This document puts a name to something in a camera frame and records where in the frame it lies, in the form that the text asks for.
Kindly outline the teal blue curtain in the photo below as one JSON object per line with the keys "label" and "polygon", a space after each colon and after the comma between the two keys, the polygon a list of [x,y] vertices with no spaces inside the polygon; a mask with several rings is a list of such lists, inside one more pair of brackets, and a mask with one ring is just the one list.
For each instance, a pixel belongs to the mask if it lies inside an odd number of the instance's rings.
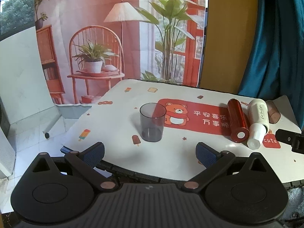
{"label": "teal blue curtain", "polygon": [[239,95],[288,97],[303,128],[303,0],[258,0],[253,46]]}

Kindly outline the blue-grey transparent plastic cup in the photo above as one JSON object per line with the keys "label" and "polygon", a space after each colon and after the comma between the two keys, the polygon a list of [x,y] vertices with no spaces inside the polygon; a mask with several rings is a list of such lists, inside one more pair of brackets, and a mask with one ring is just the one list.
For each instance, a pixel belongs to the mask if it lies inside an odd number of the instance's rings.
{"label": "blue-grey transparent plastic cup", "polygon": [[147,142],[158,142],[162,139],[166,108],[158,103],[147,103],[140,107],[140,135]]}

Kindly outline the white coffee tumbler with text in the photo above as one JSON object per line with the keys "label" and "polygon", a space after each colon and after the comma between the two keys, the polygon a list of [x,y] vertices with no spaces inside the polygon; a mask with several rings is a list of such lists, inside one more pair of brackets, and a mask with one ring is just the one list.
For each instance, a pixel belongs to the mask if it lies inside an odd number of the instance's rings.
{"label": "white coffee tumbler with text", "polygon": [[262,124],[266,133],[269,132],[269,118],[267,104],[262,99],[253,99],[247,107],[248,119],[250,124]]}

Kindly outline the white cartoon bear tablecloth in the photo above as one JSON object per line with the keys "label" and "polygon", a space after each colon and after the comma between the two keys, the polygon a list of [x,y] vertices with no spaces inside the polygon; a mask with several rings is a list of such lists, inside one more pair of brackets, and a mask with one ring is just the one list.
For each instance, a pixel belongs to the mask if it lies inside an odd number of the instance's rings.
{"label": "white cartoon bear tablecloth", "polygon": [[[230,137],[228,93],[166,83],[123,80],[108,91],[68,130],[63,145],[83,151],[96,142],[105,146],[104,160],[129,171],[186,181],[204,170],[195,155],[197,143],[247,157],[251,149]],[[140,135],[140,107],[160,103],[179,109],[187,119],[165,125],[162,139],[146,142]]]}

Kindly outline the brown transparent plastic cup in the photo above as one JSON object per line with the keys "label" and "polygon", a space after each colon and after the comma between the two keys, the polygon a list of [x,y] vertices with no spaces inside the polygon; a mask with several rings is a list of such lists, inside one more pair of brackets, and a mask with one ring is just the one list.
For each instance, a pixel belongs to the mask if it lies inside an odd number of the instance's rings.
{"label": "brown transparent plastic cup", "polygon": [[281,118],[281,113],[278,111],[276,105],[272,100],[266,101],[268,109],[268,119],[270,124],[276,124]]}

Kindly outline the printed living room backdrop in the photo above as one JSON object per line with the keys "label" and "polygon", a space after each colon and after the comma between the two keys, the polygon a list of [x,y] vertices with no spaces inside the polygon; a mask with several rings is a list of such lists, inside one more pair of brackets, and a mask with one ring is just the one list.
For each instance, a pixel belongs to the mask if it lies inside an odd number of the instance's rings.
{"label": "printed living room backdrop", "polygon": [[197,87],[208,0],[35,0],[57,105],[90,104],[123,79]]}

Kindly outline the red metallic tumbler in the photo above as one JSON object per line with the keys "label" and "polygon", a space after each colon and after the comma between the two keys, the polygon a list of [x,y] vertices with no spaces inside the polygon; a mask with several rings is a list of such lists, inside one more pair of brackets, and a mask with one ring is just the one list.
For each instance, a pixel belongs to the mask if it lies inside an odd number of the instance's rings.
{"label": "red metallic tumbler", "polygon": [[232,141],[236,143],[246,141],[249,137],[249,128],[240,102],[236,99],[230,99],[227,104],[227,109]]}

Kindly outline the white plastic cup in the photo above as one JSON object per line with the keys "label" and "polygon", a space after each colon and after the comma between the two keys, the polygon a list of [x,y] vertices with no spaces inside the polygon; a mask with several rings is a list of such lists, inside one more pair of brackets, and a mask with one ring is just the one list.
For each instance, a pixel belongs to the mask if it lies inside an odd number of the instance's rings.
{"label": "white plastic cup", "polygon": [[260,148],[267,133],[267,128],[261,123],[254,123],[249,128],[247,146],[249,149],[257,150]]}

